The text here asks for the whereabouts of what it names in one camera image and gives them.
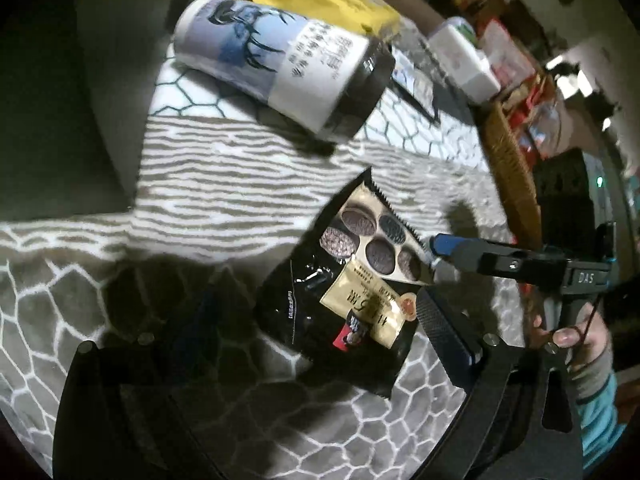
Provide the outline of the person's right hand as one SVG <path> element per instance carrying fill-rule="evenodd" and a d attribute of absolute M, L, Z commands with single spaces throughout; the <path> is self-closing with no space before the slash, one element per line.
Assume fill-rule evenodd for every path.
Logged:
<path fill-rule="evenodd" d="M 530 326 L 530 344 L 543 346 L 551 341 L 561 350 L 570 350 L 570 364 L 573 373 L 612 372 L 612 337 L 598 309 L 586 302 L 579 310 L 577 321 L 568 327 L 559 328 L 553 333 L 542 327 L 542 317 L 536 314 Z"/>

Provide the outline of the teal sleeved forearm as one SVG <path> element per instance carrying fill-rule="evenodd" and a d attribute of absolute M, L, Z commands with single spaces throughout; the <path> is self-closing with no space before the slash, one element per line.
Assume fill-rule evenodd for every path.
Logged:
<path fill-rule="evenodd" d="M 612 362 L 613 353 L 606 349 L 591 363 L 570 372 L 577 393 L 585 472 L 604 460 L 626 429 L 617 419 L 617 382 Z"/>

